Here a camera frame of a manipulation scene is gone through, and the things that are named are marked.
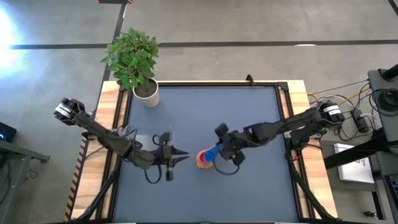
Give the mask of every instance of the gray floor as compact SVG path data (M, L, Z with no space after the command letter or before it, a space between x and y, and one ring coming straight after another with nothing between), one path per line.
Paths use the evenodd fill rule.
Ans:
M119 10L94 0L3 0L0 46L108 43ZM398 39L388 0L135 0L123 23L123 30L129 27L160 42ZM62 220L82 130L52 112L64 96L95 107L104 55L105 49L0 50L0 121L18 129L16 143L52 156L46 165L31 164L39 177L22 186L10 223ZM161 49L155 72L158 80L241 80L248 73L301 79L316 92L364 80L368 70L389 68L397 58L397 45ZM361 86L325 95L350 96ZM370 112L366 103L361 109ZM373 209L369 192L332 190L341 218L375 222L361 215Z

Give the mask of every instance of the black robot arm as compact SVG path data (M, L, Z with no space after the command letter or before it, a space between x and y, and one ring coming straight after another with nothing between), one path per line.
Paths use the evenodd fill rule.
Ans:
M220 155L225 160L232 159L235 165L240 165L244 160L242 149L258 147L267 144L278 134L291 131L290 148L296 149L308 142L311 135L320 132L324 128L338 127L344 121L339 107L328 101L316 108L310 108L291 118L282 119L274 123L257 123L243 128L243 132L228 132L226 124L220 124L215 132L219 137L218 144Z
M173 178L171 168L188 156L173 159L173 155L184 155L187 152L178 150L173 146L168 146L170 141L169 133L161 135L159 147L157 150L142 150L142 144L135 139L129 139L119 136L117 132L106 129L104 126L96 122L89 114L86 113L84 104L75 99L64 98L55 109L55 117L67 125L77 125L87 130L92 136L98 138L106 149L116 152L123 159L132 162L141 169L148 169L151 166L166 165L167 180Z

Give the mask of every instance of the electronic device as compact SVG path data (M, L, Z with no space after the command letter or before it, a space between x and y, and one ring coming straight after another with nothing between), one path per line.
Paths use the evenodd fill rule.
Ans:
M12 142L17 130L0 122L0 141Z
M356 110L352 110L350 113L351 113L351 116L353 117L355 126L358 129L358 131L361 133L368 132L369 126L366 123L365 118L361 116L362 111L359 109L356 109Z

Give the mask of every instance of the black clamp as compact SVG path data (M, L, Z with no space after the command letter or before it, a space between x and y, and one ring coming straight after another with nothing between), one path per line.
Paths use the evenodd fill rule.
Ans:
M249 81L251 86L254 86L256 84L250 74L247 75L246 81Z

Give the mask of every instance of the wooden table frame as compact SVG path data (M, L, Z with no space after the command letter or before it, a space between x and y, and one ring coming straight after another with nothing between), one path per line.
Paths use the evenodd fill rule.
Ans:
M159 85L200 85L201 83L211 83L214 86L221 84L250 86L249 81L160 81ZM280 115L288 118L293 114L298 114L309 108L307 92L302 80L288 81L257 81L256 84L270 84L279 87L276 95L282 111ZM104 82L99 97L95 120L106 128L117 128L127 122L128 105L131 101L131 91L121 91L116 82ZM319 142L311 140L311 144L319 146ZM102 150L90 156L87 161L85 156L100 147L97 141L90 141L83 138L78 155L75 173L72 180L71 192L69 194L67 209L64 221L79 217L87 208L98 193L104 179L109 175L109 170L116 162L116 155L111 151ZM331 194L329 180L325 165L323 163L322 152L315 147L306 147L300 156L301 161L296 161L296 169L307 181L311 191L318 201L324 206L328 213L337 217L335 203ZM298 217L301 218L320 218L318 213L308 206L301 188L292 182L295 193ZM115 190L111 187L105 198L103 206L100 206L92 218L106 218L113 214Z

